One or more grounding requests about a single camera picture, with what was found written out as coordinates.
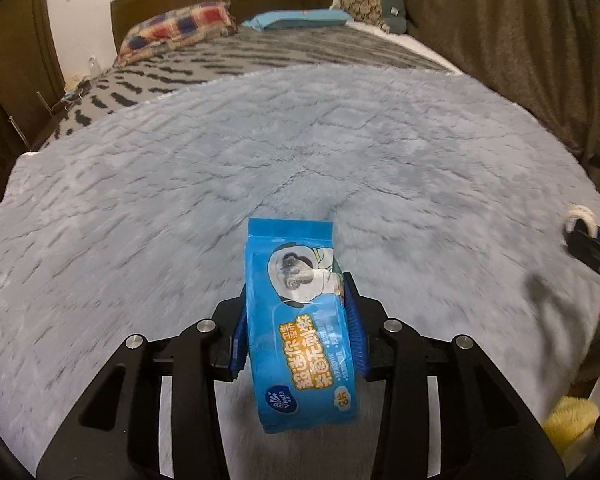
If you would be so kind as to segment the black white striped bedsheet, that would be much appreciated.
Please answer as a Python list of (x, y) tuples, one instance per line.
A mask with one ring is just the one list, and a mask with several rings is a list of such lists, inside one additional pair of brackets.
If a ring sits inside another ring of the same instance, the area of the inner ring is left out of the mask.
[(421, 68), (458, 74), (460, 69), (408, 35), (391, 35), (362, 23), (257, 32), (248, 27), (177, 51), (158, 54), (85, 81), (60, 106), (59, 120), (40, 148), (71, 136), (120, 108), (181, 88), (260, 70), (303, 64), (363, 64)]

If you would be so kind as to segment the brown wooden wardrobe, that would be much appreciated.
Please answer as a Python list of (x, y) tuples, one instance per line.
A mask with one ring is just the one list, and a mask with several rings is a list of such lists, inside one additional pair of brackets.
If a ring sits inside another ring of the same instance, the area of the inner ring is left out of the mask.
[(64, 87), (47, 0), (0, 0), (0, 203), (16, 159), (58, 124)]

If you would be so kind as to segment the small white ring object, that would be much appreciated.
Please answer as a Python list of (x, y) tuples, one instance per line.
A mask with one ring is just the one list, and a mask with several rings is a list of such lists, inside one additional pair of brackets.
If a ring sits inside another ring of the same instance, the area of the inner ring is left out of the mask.
[(565, 236), (576, 229), (577, 222), (584, 224), (584, 232), (589, 237), (596, 238), (598, 232), (597, 221), (594, 212), (584, 205), (572, 206), (566, 213), (562, 232)]

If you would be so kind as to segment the plaid red blue pillow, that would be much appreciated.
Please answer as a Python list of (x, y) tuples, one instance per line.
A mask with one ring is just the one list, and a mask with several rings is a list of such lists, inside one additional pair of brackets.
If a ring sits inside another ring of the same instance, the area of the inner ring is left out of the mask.
[(236, 32), (237, 23), (230, 14), (228, 0), (207, 1), (166, 11), (134, 25), (126, 33), (114, 67), (128, 66)]

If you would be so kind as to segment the yellow fluffy blanket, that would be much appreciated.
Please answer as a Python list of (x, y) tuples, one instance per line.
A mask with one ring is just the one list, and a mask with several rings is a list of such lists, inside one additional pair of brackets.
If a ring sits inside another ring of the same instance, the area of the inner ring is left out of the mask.
[(600, 409), (591, 400), (563, 396), (544, 422), (543, 429), (566, 471), (573, 471), (592, 448), (598, 416)]

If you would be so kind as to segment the cluttered bedside table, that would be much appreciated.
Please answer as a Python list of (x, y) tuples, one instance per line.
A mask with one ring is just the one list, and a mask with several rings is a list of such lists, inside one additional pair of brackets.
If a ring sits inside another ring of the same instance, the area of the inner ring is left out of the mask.
[(67, 84), (64, 95), (50, 108), (50, 114), (68, 112), (92, 88), (92, 83), (102, 74), (102, 66), (96, 55), (92, 54), (87, 60), (88, 73), (82, 77), (74, 76)]

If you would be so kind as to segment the grey plush blanket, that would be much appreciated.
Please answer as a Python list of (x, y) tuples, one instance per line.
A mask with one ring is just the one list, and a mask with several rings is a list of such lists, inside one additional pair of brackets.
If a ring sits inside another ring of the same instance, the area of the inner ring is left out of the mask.
[(326, 220), (363, 295), (474, 337), (538, 419), (577, 375), (600, 278), (562, 222), (600, 193), (467, 76), (305, 65), (120, 110), (23, 155), (0, 203), (0, 435), (29, 470), (126, 336), (178, 334), (244, 279), (252, 217)]

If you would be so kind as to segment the light blue pillow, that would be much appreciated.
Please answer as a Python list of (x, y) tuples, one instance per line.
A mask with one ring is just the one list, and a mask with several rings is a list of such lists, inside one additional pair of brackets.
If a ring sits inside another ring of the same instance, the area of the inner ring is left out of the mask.
[(352, 21), (352, 16), (338, 9), (285, 10), (257, 14), (243, 21), (242, 27), (264, 32), (275, 29), (341, 26)]

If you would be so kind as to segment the blue wet wipes pack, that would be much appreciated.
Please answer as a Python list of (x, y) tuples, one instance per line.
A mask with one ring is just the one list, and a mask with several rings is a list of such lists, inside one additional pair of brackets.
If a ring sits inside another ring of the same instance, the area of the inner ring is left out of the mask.
[(332, 224), (250, 219), (245, 281), (250, 370), (264, 431), (353, 422), (356, 374)]

